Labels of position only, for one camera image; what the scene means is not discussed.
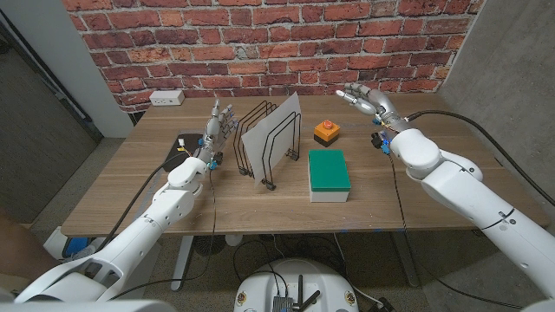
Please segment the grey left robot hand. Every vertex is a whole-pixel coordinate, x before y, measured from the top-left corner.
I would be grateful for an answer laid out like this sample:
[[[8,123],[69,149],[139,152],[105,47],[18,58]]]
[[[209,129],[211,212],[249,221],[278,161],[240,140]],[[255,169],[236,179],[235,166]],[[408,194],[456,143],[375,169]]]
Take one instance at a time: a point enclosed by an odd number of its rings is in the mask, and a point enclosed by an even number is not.
[[[212,106],[211,117],[206,123],[202,143],[194,156],[205,162],[212,160],[225,147],[225,142],[237,128],[238,120],[233,111],[233,105],[221,108],[219,99]]]

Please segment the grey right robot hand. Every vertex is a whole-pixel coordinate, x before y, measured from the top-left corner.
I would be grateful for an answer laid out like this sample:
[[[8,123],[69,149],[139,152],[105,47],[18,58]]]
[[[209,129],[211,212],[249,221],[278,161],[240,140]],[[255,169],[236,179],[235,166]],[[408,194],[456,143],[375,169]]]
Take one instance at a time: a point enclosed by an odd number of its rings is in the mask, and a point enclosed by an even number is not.
[[[398,114],[388,96],[378,89],[350,82],[346,83],[343,89],[337,90],[336,95],[359,112],[375,117],[383,127],[393,132],[400,133],[411,128]]]

